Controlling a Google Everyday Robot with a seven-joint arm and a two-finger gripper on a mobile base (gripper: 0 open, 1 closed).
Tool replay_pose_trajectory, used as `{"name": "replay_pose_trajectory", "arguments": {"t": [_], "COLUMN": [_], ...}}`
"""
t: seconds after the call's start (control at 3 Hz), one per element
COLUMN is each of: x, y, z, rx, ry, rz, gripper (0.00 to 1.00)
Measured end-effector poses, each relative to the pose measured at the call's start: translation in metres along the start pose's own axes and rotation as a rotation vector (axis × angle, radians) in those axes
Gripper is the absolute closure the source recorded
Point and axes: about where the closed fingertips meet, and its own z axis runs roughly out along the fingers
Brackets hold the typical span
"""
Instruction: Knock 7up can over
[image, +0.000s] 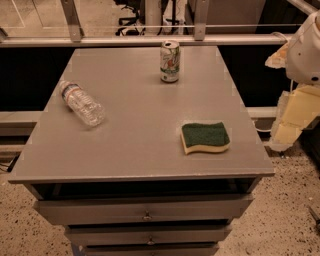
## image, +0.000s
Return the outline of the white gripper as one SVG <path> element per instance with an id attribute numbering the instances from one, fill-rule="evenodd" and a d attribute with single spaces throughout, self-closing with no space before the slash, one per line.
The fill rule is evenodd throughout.
<path id="1" fill-rule="evenodd" d="M 289 43 L 269 56 L 265 65 L 286 67 L 289 79 L 304 83 L 292 92 L 283 91 L 278 100 L 268 146 L 273 151 L 286 151 L 320 115 L 320 10 L 310 14 Z"/>

